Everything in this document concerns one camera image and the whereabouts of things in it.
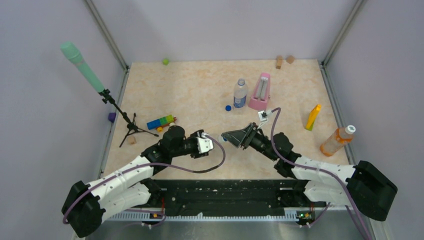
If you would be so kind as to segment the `clear bottle blue label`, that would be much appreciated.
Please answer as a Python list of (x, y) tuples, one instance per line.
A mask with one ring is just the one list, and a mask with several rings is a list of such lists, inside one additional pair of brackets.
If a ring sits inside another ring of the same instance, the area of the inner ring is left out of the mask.
[(242, 109), (247, 105), (248, 92), (246, 80), (243, 78), (238, 79), (233, 90), (233, 107), (235, 109)]

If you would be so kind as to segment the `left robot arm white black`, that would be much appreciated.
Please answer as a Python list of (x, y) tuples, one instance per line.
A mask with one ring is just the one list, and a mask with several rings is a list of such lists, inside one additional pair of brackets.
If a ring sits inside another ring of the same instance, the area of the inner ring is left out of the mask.
[(160, 202), (161, 194), (148, 187), (146, 180), (165, 168), (184, 170), (172, 164), (173, 158), (186, 155), (201, 158), (213, 149), (214, 141), (203, 130), (186, 136), (181, 126), (173, 125), (158, 143), (127, 165), (89, 183), (76, 182), (63, 204), (62, 222), (70, 225), (79, 238), (84, 238), (122, 211), (144, 204), (154, 207)]

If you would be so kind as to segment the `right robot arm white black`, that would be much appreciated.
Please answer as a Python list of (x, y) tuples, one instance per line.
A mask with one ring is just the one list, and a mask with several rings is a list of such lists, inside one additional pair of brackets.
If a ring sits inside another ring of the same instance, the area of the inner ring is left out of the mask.
[(305, 181), (304, 186), (293, 192), (293, 200), (299, 206), (327, 202), (356, 207), (363, 215), (380, 222), (389, 215), (398, 188), (368, 161), (343, 165), (308, 158), (293, 151), (294, 146), (284, 133), (269, 138), (254, 122), (221, 136), (236, 148), (251, 147), (275, 161), (274, 169), (281, 176)]

